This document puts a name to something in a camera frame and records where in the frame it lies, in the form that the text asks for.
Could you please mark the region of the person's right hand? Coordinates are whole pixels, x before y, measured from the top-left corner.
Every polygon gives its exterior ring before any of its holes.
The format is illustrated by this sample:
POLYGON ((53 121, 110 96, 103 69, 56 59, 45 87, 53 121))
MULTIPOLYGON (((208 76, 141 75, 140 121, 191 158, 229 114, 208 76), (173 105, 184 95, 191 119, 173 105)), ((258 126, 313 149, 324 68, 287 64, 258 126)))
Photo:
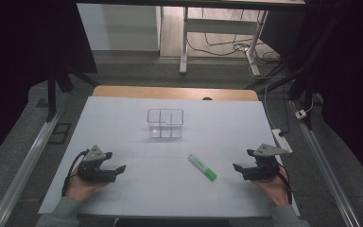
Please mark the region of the person's right hand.
POLYGON ((279 176, 275 176, 267 181, 253 181, 266 195, 266 197, 275 205, 288 205, 288 195, 285 183, 279 176))

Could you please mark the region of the person's left hand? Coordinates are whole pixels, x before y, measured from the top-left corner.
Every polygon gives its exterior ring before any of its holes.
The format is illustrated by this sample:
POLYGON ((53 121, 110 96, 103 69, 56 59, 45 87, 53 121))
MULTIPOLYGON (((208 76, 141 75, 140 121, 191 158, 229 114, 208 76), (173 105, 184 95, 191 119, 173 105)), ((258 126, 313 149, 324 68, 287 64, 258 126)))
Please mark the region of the person's left hand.
POLYGON ((66 197, 76 201, 86 201, 96 190, 106 186, 106 183, 88 183, 84 182, 77 173, 72 174, 69 180, 66 197))

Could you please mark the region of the black floor frame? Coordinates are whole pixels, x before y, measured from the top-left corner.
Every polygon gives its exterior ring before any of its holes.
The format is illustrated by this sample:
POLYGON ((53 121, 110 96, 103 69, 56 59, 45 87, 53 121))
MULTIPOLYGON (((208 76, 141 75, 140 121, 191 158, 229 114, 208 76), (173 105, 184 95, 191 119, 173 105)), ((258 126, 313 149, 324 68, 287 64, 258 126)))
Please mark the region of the black floor frame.
POLYGON ((63 145, 70 132, 71 123, 58 123, 52 131, 48 143, 51 145, 63 145))

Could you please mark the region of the dark curtain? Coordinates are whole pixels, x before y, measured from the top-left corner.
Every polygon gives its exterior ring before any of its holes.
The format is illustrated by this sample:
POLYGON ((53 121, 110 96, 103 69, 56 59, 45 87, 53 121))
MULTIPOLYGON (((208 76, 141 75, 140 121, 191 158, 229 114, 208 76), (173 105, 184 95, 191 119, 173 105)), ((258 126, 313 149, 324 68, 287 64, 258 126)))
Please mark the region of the dark curtain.
POLYGON ((96 71, 77 0, 0 0, 0 146, 30 88, 62 65, 96 71))
MULTIPOLYGON (((338 0, 304 0, 307 13, 271 11, 261 40, 276 50, 290 70, 304 62, 326 28, 326 7, 338 0)), ((352 0, 311 70, 323 98, 322 115, 363 165, 363 0, 352 0)))

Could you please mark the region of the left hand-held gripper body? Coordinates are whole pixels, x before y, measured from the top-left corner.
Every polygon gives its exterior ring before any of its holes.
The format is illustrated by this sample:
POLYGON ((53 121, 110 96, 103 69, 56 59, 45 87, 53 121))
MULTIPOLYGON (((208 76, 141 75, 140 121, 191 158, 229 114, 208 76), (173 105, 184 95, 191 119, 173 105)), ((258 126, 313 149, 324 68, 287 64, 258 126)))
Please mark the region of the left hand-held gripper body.
POLYGON ((104 153, 98 146, 87 149, 78 165, 78 175, 84 182, 89 183, 114 183, 117 173, 115 170, 103 170, 101 165, 105 159, 104 153))

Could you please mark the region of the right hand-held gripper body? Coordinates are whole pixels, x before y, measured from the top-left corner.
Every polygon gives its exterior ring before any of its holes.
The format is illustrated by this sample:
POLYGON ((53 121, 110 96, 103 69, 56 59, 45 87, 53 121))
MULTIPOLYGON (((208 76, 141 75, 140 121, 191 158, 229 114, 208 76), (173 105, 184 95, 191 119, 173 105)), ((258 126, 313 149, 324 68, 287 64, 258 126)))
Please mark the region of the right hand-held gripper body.
POLYGON ((285 149, 277 148, 271 145, 262 144, 255 149, 256 167, 244 168, 242 173, 244 180, 270 180, 279 173, 279 162, 276 160, 277 155, 288 154, 285 149))

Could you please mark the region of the white table cover sheet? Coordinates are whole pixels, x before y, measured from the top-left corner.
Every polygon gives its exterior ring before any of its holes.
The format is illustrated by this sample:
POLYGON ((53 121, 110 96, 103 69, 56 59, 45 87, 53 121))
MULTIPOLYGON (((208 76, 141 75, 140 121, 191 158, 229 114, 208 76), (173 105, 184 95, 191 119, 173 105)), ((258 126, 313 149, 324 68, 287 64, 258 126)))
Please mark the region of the white table cover sheet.
POLYGON ((266 217, 271 201, 233 164, 254 166, 247 149, 273 144, 259 101, 88 98, 58 171, 40 207, 50 213, 61 198, 75 157, 92 146, 112 152, 105 169, 124 173, 90 197, 83 215, 134 218, 266 217), (182 109, 181 138, 151 138, 149 109, 182 109), (189 160, 197 155, 217 178, 211 182, 189 160))

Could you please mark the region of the black metal stand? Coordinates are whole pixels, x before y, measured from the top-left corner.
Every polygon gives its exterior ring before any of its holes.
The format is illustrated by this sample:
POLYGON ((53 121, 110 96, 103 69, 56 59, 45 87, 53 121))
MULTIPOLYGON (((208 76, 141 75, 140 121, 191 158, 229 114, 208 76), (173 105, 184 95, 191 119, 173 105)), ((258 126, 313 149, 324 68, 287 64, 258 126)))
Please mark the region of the black metal stand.
POLYGON ((76 67, 68 63, 55 63, 48 73, 47 87, 48 87, 48 113, 47 122, 51 122, 57 113, 57 93, 56 87, 59 86, 60 90, 64 93, 73 91, 74 85, 70 80, 70 75, 83 80, 87 84, 96 87, 99 85, 97 81, 87 76, 85 73, 78 70, 76 67))
POLYGON ((321 51, 325 48, 327 41, 333 34, 336 26, 336 18, 328 19, 327 21, 317 23, 314 26, 308 26, 306 31, 302 32, 302 35, 296 42, 293 53, 279 63, 275 69, 263 79, 259 79, 248 85, 246 90, 253 88, 261 81, 266 81, 272 76, 276 76, 286 66, 289 67, 291 72, 287 76, 271 83, 268 88, 263 88, 261 93, 275 90, 276 88, 293 81, 291 88, 287 92, 287 97, 289 100, 297 100, 302 93, 305 93, 303 106, 305 108, 306 117, 304 117, 302 121, 309 130, 312 130, 311 110, 314 94, 313 82, 315 79, 315 65, 320 58, 321 51))

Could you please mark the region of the clear plastic compartment box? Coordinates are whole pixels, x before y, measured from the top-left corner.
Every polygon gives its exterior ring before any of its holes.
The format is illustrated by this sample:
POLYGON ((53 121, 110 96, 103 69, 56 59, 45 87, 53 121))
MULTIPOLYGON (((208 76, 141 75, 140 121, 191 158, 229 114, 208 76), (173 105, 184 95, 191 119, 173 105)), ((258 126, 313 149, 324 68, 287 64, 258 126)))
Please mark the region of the clear plastic compartment box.
POLYGON ((182 109, 149 109, 147 125, 151 138, 181 138, 182 109))

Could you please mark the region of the green highlighter pen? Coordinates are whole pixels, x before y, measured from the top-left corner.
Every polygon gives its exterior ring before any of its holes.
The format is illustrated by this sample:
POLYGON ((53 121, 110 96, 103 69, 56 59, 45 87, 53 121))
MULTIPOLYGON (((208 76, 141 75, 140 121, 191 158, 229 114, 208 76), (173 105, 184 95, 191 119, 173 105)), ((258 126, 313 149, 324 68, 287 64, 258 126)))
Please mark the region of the green highlighter pen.
POLYGON ((215 172, 208 167, 206 164, 204 164, 200 158, 195 154, 190 154, 188 156, 188 160, 201 172, 203 173, 211 182, 213 182, 217 175, 215 172))

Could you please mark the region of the white power strip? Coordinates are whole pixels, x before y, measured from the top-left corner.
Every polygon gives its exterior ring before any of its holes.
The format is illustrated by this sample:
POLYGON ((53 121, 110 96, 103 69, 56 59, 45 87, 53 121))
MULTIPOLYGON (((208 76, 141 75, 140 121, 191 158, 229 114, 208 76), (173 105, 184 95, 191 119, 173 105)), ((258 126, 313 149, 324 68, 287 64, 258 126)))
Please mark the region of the white power strip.
POLYGON ((281 136, 278 135, 278 133, 280 131, 281 130, 279 130, 279 129, 274 129, 274 130, 271 131, 276 143, 279 145, 280 148, 285 149, 288 153, 292 153, 293 150, 292 150, 291 146, 288 144, 285 137, 284 136, 281 137, 281 136))

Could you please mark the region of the aluminium rail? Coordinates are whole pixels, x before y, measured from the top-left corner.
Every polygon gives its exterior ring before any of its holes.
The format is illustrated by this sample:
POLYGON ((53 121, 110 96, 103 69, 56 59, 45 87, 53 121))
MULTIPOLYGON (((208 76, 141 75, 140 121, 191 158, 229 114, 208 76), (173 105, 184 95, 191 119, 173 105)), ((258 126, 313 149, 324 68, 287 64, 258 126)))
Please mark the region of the aluminium rail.
POLYGON ((57 111, 49 122, 45 122, 37 135, 34 143, 27 153, 19 170, 9 185, 3 199, 0 201, 0 227, 5 227, 9 217, 19 200, 28 179, 31 176, 36 164, 38 163, 48 139, 55 129, 65 107, 70 93, 62 93, 56 104, 57 111))
POLYGON ((360 221, 351 205, 346 193, 341 187, 334 170, 331 168, 320 143, 315 135, 302 119, 298 120, 302 133, 310 147, 315 161, 320 169, 323 179, 330 190, 331 195, 336 201, 337 208, 347 227, 361 227, 360 221))

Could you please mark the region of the white cabinet panel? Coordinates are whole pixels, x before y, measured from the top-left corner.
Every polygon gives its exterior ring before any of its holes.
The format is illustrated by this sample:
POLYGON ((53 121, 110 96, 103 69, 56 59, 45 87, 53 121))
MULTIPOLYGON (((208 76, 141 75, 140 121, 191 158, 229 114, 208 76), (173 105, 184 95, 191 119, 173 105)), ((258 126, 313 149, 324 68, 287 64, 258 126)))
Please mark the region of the white cabinet panel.
POLYGON ((160 50, 159 7, 78 3, 78 11, 93 50, 160 50))

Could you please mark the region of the white desk frame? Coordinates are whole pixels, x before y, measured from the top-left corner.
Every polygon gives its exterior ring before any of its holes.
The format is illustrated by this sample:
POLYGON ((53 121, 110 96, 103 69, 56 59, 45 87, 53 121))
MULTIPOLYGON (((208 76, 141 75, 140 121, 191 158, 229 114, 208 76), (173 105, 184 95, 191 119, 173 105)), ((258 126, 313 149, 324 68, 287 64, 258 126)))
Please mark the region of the white desk frame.
POLYGON ((216 34, 236 34, 251 35, 252 40, 249 47, 244 48, 244 53, 250 65, 251 73, 255 77, 260 76, 260 71, 255 62, 254 51, 258 43, 263 25, 268 12, 266 10, 258 11, 258 19, 252 21, 233 21, 233 20, 216 20, 204 18, 189 18, 189 8, 183 9, 182 24, 182 44, 181 44, 181 61, 180 74, 185 75, 187 72, 187 36, 189 33, 216 33, 216 34))

